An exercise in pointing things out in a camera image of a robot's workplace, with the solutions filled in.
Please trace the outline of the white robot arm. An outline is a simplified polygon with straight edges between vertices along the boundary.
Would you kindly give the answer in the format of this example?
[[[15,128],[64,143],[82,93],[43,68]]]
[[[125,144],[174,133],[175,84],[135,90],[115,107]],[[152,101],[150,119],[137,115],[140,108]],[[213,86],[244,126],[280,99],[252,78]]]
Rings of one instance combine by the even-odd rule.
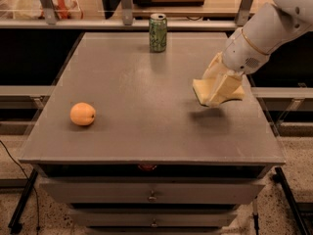
[[[313,27],[313,0],[272,0],[227,39],[203,77],[214,81],[204,104],[216,107],[230,99],[245,74],[258,71],[273,52]]]

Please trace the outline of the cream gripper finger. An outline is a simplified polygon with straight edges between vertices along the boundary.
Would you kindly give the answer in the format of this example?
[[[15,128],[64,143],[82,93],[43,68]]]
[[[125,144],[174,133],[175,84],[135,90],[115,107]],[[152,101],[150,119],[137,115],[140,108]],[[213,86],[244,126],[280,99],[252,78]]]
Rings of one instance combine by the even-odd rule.
[[[206,104],[211,108],[215,108],[227,101],[243,100],[242,80],[242,75],[234,71],[219,73],[209,92]]]
[[[221,68],[222,68],[222,53],[219,52],[214,56],[214,58],[208,65],[202,78],[203,79],[215,78],[221,71]]]

